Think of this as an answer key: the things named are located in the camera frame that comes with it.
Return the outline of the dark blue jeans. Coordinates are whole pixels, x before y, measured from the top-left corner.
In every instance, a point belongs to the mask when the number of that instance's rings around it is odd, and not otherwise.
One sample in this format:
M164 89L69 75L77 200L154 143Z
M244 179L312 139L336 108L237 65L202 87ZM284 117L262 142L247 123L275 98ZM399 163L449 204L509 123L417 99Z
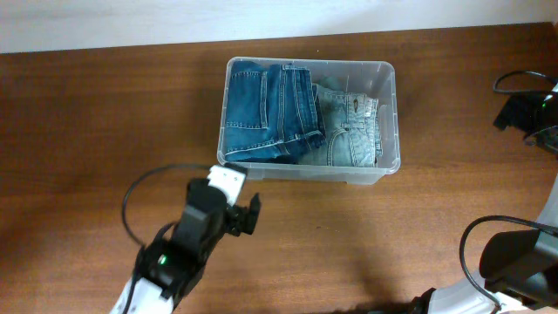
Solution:
M226 161L296 163L325 142L308 68L233 63L224 123Z

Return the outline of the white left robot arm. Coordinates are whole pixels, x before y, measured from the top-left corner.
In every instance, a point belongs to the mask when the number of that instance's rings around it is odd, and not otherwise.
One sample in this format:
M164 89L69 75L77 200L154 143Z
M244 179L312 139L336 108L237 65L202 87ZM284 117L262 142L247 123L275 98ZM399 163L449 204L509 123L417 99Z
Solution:
M254 233L261 206L259 195L247 207L230 205L224 188L211 186L208 179L191 180L181 218L164 225L149 245L140 247L132 276L112 312L173 312L201 280L224 235Z

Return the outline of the clear plastic storage bin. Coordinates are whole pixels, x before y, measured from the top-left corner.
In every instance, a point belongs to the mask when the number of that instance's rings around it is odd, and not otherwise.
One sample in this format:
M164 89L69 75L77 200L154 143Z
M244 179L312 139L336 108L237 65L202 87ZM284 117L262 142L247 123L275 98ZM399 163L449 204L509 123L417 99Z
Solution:
M223 140L228 81L236 61L251 61L259 65L292 64L311 72L312 84L327 85L343 92L364 93L379 101L378 121L383 155L375 167L328 167L277 162L228 162L224 159ZM245 167L252 180L284 179L309 181L344 181L350 184L372 185L387 174L394 174L401 164L398 130L396 79L393 66L385 61L346 61L292 58L235 57L227 64L221 110L221 125L217 148L221 164L234 163Z

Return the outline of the light blue jeans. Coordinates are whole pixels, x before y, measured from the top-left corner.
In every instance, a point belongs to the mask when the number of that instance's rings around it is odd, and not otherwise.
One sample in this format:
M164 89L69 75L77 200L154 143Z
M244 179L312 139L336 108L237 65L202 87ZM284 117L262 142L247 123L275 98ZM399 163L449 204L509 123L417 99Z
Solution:
M325 143L298 163L328 167L375 167L383 155L379 133L379 101L364 93L313 85L316 109L323 119Z

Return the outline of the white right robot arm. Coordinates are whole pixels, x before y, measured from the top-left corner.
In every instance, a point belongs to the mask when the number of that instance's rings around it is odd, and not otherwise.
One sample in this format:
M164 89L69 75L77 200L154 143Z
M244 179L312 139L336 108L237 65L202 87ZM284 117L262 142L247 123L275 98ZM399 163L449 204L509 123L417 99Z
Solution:
M514 127L523 141L551 154L557 153L557 79L546 76L548 90L504 90L497 78L493 91L508 97L493 124L500 130ZM483 222L509 222L517 231L495 234L484 248L478 271L466 265L469 234ZM408 312L511 313L557 306L557 191L553 189L536 221L507 215L487 215L471 222L459 242L459 262L465 275L459 282L431 288L415 297Z

